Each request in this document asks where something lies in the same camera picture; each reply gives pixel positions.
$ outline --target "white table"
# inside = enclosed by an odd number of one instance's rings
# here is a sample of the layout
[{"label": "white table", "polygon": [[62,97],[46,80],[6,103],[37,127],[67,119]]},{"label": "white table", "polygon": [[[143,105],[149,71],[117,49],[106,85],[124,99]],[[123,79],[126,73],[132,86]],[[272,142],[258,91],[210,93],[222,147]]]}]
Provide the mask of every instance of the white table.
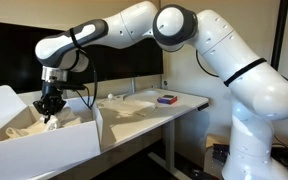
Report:
[{"label": "white table", "polygon": [[[172,105],[158,103],[157,98],[166,94],[177,96],[177,102],[173,103]],[[156,103],[157,108],[151,113],[147,114],[145,117],[139,115],[121,117],[118,112],[107,108],[111,106],[112,103],[118,104],[123,100],[141,100],[153,102]],[[174,167],[173,120],[190,111],[207,107],[207,98],[154,88],[138,91],[134,94],[114,96],[113,100],[111,101],[108,99],[99,99],[96,101],[96,103],[103,117],[103,130],[100,144],[101,153],[107,152],[114,147],[128,142],[154,128],[165,125],[166,161],[154,153],[150,153],[149,157],[155,160],[178,179],[190,179]],[[47,177],[51,177],[52,175],[55,176],[72,167],[69,166],[59,171],[50,172],[47,174]]]}]

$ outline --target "table top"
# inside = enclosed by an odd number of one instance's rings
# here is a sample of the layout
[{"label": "table top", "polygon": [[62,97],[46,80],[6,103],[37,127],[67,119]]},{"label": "table top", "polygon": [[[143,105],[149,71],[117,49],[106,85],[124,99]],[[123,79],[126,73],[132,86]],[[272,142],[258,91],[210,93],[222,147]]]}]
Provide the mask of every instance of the table top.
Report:
[{"label": "table top", "polygon": [[[177,96],[177,101],[171,105],[157,102],[163,95]],[[133,114],[121,116],[111,107],[123,101],[139,100],[156,104],[154,111],[146,116]],[[134,94],[114,96],[112,100],[99,99],[96,101],[103,117],[101,153],[136,138],[156,127],[159,127],[177,117],[208,103],[208,99],[200,96],[179,93],[162,89],[145,89]]]}]

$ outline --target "floor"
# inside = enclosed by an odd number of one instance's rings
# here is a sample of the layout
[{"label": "floor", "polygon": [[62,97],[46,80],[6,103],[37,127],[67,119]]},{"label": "floor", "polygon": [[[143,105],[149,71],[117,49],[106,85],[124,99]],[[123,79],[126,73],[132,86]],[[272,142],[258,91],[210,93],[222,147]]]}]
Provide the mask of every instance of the floor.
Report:
[{"label": "floor", "polygon": [[[165,147],[162,141],[158,141],[139,153],[131,156],[120,164],[112,167],[108,171],[96,176],[93,180],[116,180],[116,179],[162,179],[176,180],[168,171],[150,159],[147,154],[155,152],[160,157],[164,157]],[[187,176],[194,178],[196,170],[202,170],[196,164],[190,162],[179,154],[175,153],[175,167],[185,173]]]}]

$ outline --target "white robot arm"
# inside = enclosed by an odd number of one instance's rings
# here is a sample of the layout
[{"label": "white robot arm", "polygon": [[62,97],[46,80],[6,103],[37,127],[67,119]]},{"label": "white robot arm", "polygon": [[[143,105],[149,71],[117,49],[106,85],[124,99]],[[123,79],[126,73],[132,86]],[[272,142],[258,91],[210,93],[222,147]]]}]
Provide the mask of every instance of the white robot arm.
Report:
[{"label": "white robot arm", "polygon": [[[225,179],[288,179],[288,171],[270,157],[274,134],[271,121],[288,118],[288,81],[211,10],[196,14],[169,5],[157,11],[150,2],[142,2],[115,16],[41,40],[36,55],[46,69],[45,85],[35,107],[48,116],[62,109],[61,92],[53,84],[65,81],[68,70],[86,68],[86,58],[74,51],[80,46],[125,48],[144,38],[155,38],[170,52],[184,44],[192,45],[231,89],[233,123],[230,155],[222,171]],[[50,101],[54,94],[56,101]]]}]

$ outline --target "cardboard box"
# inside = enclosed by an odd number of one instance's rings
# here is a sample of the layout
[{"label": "cardboard box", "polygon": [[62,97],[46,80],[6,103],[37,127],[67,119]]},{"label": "cardboard box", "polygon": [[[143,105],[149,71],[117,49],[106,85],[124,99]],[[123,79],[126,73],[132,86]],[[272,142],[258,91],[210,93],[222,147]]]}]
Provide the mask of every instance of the cardboard box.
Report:
[{"label": "cardboard box", "polygon": [[99,110],[93,107],[91,112],[80,98],[66,101],[84,123],[7,140],[7,127],[25,128],[41,116],[10,87],[0,87],[0,179],[28,179],[100,154]]}]

